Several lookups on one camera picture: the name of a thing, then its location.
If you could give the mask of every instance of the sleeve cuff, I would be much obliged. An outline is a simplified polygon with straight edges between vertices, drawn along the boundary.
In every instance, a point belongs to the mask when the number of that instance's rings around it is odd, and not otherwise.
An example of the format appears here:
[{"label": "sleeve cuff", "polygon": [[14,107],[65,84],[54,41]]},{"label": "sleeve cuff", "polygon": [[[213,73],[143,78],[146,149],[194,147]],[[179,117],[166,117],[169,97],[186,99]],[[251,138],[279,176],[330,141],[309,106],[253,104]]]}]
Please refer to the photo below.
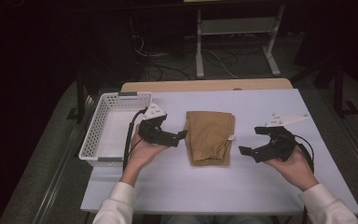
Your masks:
[{"label": "sleeve cuff", "polygon": [[315,185],[298,196],[310,213],[337,200],[336,196],[324,184]]},{"label": "sleeve cuff", "polygon": [[136,201],[136,191],[131,185],[117,182],[115,187],[110,193],[109,199],[114,199],[128,204],[130,207],[135,206]]}]

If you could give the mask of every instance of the floor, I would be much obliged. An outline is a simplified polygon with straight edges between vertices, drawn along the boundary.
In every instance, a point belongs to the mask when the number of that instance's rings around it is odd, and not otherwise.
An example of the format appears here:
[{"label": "floor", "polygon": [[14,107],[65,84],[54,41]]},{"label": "floor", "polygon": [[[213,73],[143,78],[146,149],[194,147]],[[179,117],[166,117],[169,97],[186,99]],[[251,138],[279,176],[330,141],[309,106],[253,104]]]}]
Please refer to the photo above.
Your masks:
[{"label": "floor", "polygon": [[[141,81],[196,79],[193,38],[188,37],[179,52],[146,46],[144,49],[150,50],[149,57],[140,55],[138,59],[144,69]],[[302,38],[302,35],[278,36],[273,55],[282,77],[290,78],[307,69],[293,64]],[[261,51],[267,40],[264,35],[204,38],[205,79],[273,78]],[[332,108],[333,83],[327,89],[319,90],[313,85],[317,75],[318,71],[315,71],[293,85],[300,90],[358,202],[358,115],[341,119]],[[349,76],[344,77],[344,100],[353,102],[358,109],[358,83]],[[89,98],[86,118],[93,102],[95,99]],[[81,136],[87,130],[87,120],[76,123],[67,119],[72,108],[76,108],[75,83],[68,87],[53,111],[0,223],[91,223],[94,215],[79,209],[91,167],[76,154]],[[287,218],[280,217],[280,220],[283,223]],[[134,216],[134,223],[142,220],[142,216]],[[299,217],[294,217],[288,223],[298,221]]]}]

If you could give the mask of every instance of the folded brown pants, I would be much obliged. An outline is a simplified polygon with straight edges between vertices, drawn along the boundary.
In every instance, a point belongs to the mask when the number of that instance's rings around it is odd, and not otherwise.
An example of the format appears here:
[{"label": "folded brown pants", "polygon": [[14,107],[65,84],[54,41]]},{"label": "folded brown pants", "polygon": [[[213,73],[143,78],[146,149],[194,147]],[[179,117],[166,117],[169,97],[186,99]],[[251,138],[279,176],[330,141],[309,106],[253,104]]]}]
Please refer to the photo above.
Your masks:
[{"label": "folded brown pants", "polygon": [[229,165],[230,136],[235,117],[230,113],[188,111],[186,146],[193,166]]}]

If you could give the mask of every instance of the white triangular bracket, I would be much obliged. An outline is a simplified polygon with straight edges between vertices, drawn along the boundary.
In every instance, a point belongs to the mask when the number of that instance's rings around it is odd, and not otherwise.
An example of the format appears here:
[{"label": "white triangular bracket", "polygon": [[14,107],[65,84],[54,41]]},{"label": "white triangular bracket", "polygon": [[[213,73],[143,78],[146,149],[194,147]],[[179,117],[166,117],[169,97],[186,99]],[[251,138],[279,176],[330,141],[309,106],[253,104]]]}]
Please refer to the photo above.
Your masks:
[{"label": "white triangular bracket", "polygon": [[272,114],[272,119],[269,122],[266,122],[266,127],[277,127],[284,126],[289,123],[294,123],[301,121],[303,119],[307,119],[310,116],[308,114],[305,115],[275,115]]},{"label": "white triangular bracket", "polygon": [[165,115],[166,115],[166,113],[163,109],[161,109],[158,105],[152,103],[147,108],[147,110],[144,114],[144,119],[155,119],[155,118],[162,117]]}]

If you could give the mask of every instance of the hand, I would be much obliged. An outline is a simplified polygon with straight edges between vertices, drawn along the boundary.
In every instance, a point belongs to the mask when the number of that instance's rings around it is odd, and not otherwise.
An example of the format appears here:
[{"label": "hand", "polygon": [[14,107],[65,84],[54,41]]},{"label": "hand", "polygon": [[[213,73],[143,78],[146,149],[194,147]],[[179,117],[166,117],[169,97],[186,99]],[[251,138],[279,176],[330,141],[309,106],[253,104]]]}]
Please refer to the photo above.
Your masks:
[{"label": "hand", "polygon": [[131,139],[131,152],[127,167],[124,170],[120,182],[135,186],[141,170],[150,163],[158,154],[168,147],[153,145],[141,138],[138,134],[139,124],[136,126],[135,134]]},{"label": "hand", "polygon": [[319,184],[304,154],[298,147],[293,150],[292,155],[287,161],[273,159],[265,161],[265,164],[274,167],[290,184],[302,191]]}]

